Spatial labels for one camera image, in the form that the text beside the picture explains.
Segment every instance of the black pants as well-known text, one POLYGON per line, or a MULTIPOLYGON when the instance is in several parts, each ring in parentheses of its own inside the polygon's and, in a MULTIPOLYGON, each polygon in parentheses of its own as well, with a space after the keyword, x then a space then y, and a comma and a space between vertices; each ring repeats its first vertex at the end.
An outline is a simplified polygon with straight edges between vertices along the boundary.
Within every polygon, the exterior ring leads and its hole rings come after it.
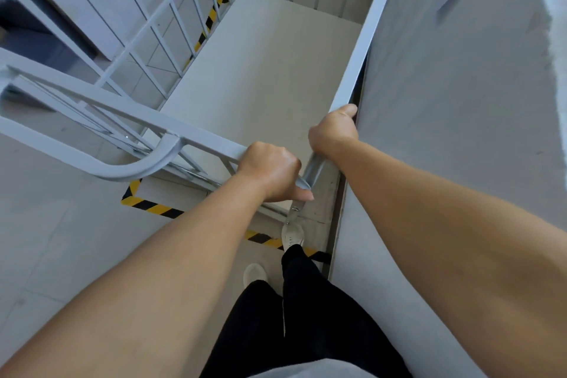
POLYGON ((245 378, 276 367, 344 360, 379 378, 411 377, 376 322, 319 272, 299 245, 282 257, 282 297, 254 281, 238 298, 201 378, 245 378))

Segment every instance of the white metal frame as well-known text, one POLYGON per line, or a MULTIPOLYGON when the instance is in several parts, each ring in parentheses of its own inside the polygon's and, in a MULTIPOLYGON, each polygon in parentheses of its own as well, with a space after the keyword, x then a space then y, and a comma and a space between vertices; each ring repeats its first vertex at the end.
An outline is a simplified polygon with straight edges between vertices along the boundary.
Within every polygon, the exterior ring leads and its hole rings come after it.
MULTIPOLYGON (((108 165, 71 146, 49 138, 2 116, 0 116, 0 133, 10 136, 55 159, 59 159, 71 166, 107 180, 133 180, 155 173, 160 169, 166 169, 171 173, 189 179, 209 190, 217 188, 219 182, 211 179, 205 170, 182 150, 185 145, 192 145, 217 156, 230 174, 235 173, 234 165, 238 163, 243 155, 245 151, 244 146, 221 138, 208 131, 182 123, 161 114, 159 111, 133 101, 127 93, 110 78, 116 71, 116 68, 123 63, 128 56, 131 56, 154 83, 159 92, 165 98, 169 96, 170 93, 167 93, 160 86, 148 67, 140 59, 135 51, 135 47, 145 33, 151 30, 163 46, 167 57, 172 62, 178 74, 182 76, 187 71, 190 65, 182 68, 176 63, 171 50, 167 47, 155 25, 155 21, 160 14, 165 9, 171 9, 174 13, 174 17, 180 24, 181 31, 189 48, 191 48, 193 57, 198 56, 199 51, 193 50, 193 43, 190 41, 187 31, 184 30, 183 22, 179 16, 174 0, 163 0, 153 13, 149 13, 140 0, 135 0, 146 22, 129 42, 121 41, 122 45, 124 45, 124 50, 105 69, 91 60, 73 39, 63 31, 57 21, 52 18, 46 10, 42 9, 41 4, 37 0, 18 1, 100 77, 94 85, 91 85, 40 63, 0 49, 0 90, 8 86, 16 87, 32 95, 52 109, 68 116, 96 135, 105 138, 112 144, 138 157, 140 160, 129 165, 108 165), (105 84, 110 85, 117 94, 101 88, 105 84), (161 138, 158 145, 153 146, 150 144, 119 117, 135 121, 145 128, 151 129, 161 138), (173 161, 178 155, 187 165, 181 165, 173 161)), ((342 16, 344 13, 346 1, 347 0, 343 0, 341 4, 340 12, 338 13, 339 16, 342 16)), ((373 0, 330 110, 337 109, 349 102, 386 1, 387 0, 373 0)), ((197 8, 203 31, 206 37, 209 38, 209 30, 205 25, 205 19, 199 8, 198 1, 193 0, 193 2, 197 8)), ((319 0, 315 0, 314 9, 317 9, 318 3, 319 0)), ((222 12, 216 3, 215 9, 218 21, 222 21, 222 12)), ((303 178, 298 180, 298 185, 303 188, 312 188, 321 171, 322 163, 323 160, 321 158, 313 155, 304 171, 303 178)), ((269 205, 265 206, 268 213, 275 212, 277 214, 276 217, 281 219, 281 211, 270 208, 269 205)), ((298 212, 300 209, 301 204, 294 203, 290 213, 292 214, 294 211, 298 212)))

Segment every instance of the foot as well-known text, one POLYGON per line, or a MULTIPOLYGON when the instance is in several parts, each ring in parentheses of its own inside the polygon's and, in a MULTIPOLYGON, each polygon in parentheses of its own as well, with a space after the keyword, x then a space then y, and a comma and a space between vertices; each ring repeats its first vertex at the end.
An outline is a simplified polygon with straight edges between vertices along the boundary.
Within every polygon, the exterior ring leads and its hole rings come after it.
POLYGON ((298 223, 284 224, 282 227, 282 245, 283 251, 295 244, 303 246, 303 240, 305 234, 303 233, 303 227, 298 223))
POLYGON ((252 282, 258 281, 259 279, 268 282, 268 274, 266 274, 264 268, 258 263, 251 263, 246 267, 245 274, 242 279, 245 288, 248 287, 252 282))

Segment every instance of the yellow and black tape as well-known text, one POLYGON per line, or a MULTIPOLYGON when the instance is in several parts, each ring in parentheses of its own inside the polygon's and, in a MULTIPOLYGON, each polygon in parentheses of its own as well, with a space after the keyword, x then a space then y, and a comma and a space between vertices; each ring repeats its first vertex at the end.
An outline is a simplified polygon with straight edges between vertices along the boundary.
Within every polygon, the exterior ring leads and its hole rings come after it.
MULTIPOLYGON (((122 200, 120 201, 121 204, 125 206, 131 206, 132 208, 138 208, 139 210, 151 212, 156 215, 163 215, 164 217, 171 219, 177 218, 181 214, 183 214, 183 211, 177 210, 175 208, 160 205, 159 203, 136 197, 136 193, 138 192, 138 188, 140 187, 141 182, 142 180, 135 180, 130 183, 128 189, 126 190, 126 193, 124 193, 124 196, 122 196, 122 200)), ((278 250, 283 250, 284 248, 284 246, 282 245, 282 240, 280 238, 272 238, 265 233, 259 233, 252 230, 246 231, 245 239, 257 244, 276 248, 278 250)), ((303 247, 303 251, 305 251, 305 254, 312 260, 326 263, 328 265, 330 264, 329 253, 317 251, 307 246, 303 247)))
MULTIPOLYGON (((229 2, 229 0, 216 0, 216 5, 218 6, 218 9, 221 9, 221 5, 224 5, 228 2, 229 2)), ((211 10, 209 11, 209 16, 207 17, 207 20, 205 21, 205 26, 207 27, 207 30, 211 31, 215 21, 216 21, 216 9, 214 8, 214 5, 213 5, 211 10)), ((205 35, 205 32, 202 31, 201 36, 199 36, 198 42, 195 44, 195 48, 194 48, 195 52, 199 51, 199 48, 201 48, 201 45, 203 45, 206 38, 207 38, 207 36, 205 35)), ((189 59, 187 60, 187 63, 185 64, 185 67, 187 67, 189 65, 189 63, 191 63, 191 60, 193 60, 193 55, 191 55, 189 57, 189 59)))

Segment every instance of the person's left arm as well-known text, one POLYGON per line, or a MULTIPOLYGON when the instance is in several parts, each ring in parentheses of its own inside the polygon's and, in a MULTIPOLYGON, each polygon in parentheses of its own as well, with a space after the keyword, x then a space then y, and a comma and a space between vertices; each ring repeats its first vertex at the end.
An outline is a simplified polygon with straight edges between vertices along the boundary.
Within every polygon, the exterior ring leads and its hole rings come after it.
POLYGON ((0 369, 0 376, 181 374, 260 204, 311 200, 301 163, 252 144, 236 175, 94 281, 0 369))

